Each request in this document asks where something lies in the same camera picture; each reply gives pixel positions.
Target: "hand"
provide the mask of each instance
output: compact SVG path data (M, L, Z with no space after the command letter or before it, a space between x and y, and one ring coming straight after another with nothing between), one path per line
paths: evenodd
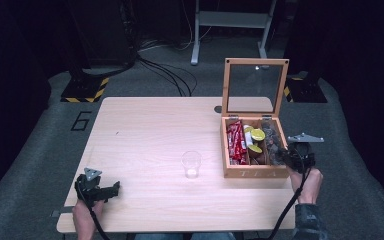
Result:
M292 170L288 166L286 166L286 169L288 170L289 176L291 177L292 189L295 192L301 185L302 174ZM311 168L310 175L308 175L307 180L305 180L301 195L298 197L298 202L300 204L316 204L322 181L323 174L320 172L320 170L314 167Z
M104 201L98 201L92 210L95 212L98 221L101 220ZM89 209L82 200L77 200L76 206L73 207L73 222L79 240L90 240L96 231L95 223L90 216Z

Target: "wooden box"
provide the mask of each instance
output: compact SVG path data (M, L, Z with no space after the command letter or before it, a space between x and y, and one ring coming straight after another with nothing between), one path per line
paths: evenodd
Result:
M288 71L288 59L227 58L225 60L221 143L225 178L286 178L288 173L276 155L285 148L286 140L279 120L280 105ZM246 152L239 163L229 150L231 124L239 121L245 135L250 129L260 129L265 137L252 139L262 153Z

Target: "yellow and black hazard tape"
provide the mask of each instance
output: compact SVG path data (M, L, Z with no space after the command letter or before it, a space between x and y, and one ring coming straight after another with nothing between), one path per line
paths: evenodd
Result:
M288 102L294 102L294 99L292 98L292 94L291 94L291 90L289 89L289 86L288 86L288 81L295 81L295 80L303 80L302 78L288 78L286 80L286 86L285 86L285 89L283 89L283 93L285 94L286 96L286 100Z
M90 98L76 98L76 97L61 97L61 102L97 102L101 99L102 94L104 94L105 87L107 86L109 78L102 80L101 85L99 86L98 91L94 97Z

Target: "wooden table top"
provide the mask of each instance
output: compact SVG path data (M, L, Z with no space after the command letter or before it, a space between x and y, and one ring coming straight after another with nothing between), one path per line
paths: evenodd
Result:
M100 187L121 182L105 204L106 232L270 230L292 197L290 179L223 177L221 97L111 97L102 102L73 184L84 168L102 171ZM180 159L202 155L199 177L185 177ZM64 206L74 206L73 187ZM281 228L291 229L294 211ZM72 214L57 230L75 232Z

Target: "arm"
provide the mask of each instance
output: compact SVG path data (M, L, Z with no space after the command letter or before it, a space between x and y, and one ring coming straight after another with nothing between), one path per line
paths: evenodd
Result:
M294 192L300 186L302 175L287 167L292 181ZM320 218L319 208L316 205L323 174L312 168L304 183L298 203L295 206L295 229L293 240L326 240L328 239L326 227Z
M100 221L102 216L102 209L104 208L104 201L98 201L92 210L95 212L96 217ZM90 216L89 209L82 200L77 200L76 206L73 207L73 222L78 240L91 240L96 231L95 223Z

